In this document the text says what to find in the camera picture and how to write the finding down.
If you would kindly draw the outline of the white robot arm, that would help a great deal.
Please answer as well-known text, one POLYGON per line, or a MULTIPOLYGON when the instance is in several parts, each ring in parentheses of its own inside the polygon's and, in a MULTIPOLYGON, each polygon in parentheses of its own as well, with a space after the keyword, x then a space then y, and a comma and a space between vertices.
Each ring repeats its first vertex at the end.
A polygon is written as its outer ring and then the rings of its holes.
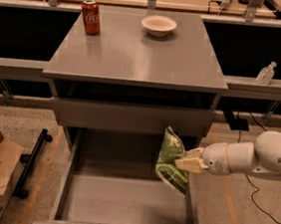
POLYGON ((194 173, 242 173, 261 179, 281 180, 281 132, 262 132, 254 142, 221 142, 195 148, 177 159, 175 165, 177 169, 194 173))

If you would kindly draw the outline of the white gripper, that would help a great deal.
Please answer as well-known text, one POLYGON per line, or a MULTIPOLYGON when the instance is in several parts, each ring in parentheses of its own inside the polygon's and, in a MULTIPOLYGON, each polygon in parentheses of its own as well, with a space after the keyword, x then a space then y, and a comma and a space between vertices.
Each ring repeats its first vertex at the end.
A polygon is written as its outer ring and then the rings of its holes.
POLYGON ((185 153, 186 157, 177 159, 175 165, 177 169, 187 172, 201 173, 208 169, 213 175, 228 175, 230 167, 227 163, 227 149, 228 144, 225 142, 213 143, 204 150, 203 147, 194 148, 185 153))

